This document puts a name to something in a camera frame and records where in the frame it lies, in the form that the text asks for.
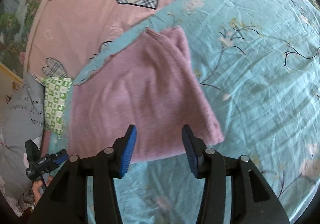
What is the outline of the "person's left hand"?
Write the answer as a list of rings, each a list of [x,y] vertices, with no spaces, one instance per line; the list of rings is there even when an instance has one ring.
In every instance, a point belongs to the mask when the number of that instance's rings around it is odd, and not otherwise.
[[[52,180],[53,180],[52,175],[49,175],[48,180],[46,182],[46,186],[49,186]],[[40,193],[40,189],[42,188],[42,186],[43,186],[42,180],[38,180],[38,181],[33,182],[32,191],[33,191],[33,195],[34,195],[34,205],[36,205],[39,202],[39,200],[42,196]]]

